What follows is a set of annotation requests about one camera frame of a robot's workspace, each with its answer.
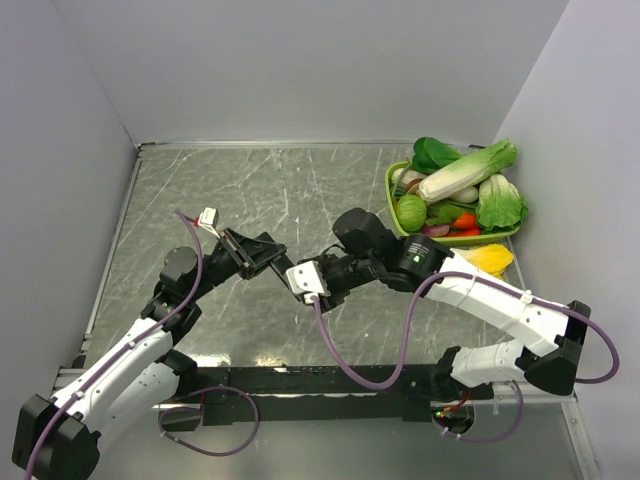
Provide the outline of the black remote control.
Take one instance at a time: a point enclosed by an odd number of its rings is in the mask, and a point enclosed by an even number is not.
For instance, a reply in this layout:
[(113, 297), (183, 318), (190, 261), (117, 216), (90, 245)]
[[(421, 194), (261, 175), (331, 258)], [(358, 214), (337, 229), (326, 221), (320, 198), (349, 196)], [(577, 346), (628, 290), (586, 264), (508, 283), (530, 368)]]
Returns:
[(294, 263), (287, 256), (287, 247), (276, 242), (269, 233), (263, 232), (258, 235), (255, 240), (264, 247), (264, 250), (258, 254), (256, 274), (259, 275), (270, 269), (274, 275), (280, 280), (289, 293), (299, 302), (303, 302), (301, 294), (295, 294), (292, 290), (286, 272), (294, 267)]

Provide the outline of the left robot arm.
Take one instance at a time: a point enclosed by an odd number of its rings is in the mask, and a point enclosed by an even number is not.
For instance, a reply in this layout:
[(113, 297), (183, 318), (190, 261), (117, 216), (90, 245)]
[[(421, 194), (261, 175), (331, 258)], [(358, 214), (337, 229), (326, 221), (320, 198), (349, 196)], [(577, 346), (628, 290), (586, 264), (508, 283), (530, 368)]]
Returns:
[(184, 402), (198, 367), (176, 345), (201, 315), (197, 301), (229, 278), (251, 279), (285, 258), (268, 233), (224, 230), (211, 254), (199, 245), (171, 250), (154, 295), (125, 335), (80, 377), (19, 412), (12, 461), (29, 479), (86, 479), (107, 444), (153, 405)]

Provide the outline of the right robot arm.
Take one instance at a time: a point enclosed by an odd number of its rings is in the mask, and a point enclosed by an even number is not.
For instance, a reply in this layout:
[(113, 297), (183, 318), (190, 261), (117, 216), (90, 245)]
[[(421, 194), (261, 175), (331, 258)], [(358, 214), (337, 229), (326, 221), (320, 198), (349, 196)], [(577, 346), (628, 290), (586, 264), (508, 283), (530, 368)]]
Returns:
[(574, 390), (588, 308), (544, 302), (472, 265), (463, 255), (422, 234), (396, 237), (373, 213), (353, 208), (333, 226), (345, 254), (319, 255), (291, 267), (291, 291), (322, 314), (372, 281), (448, 304), (509, 335), (487, 347), (448, 348), (428, 385), (442, 401), (478, 386), (526, 381), (558, 396)]

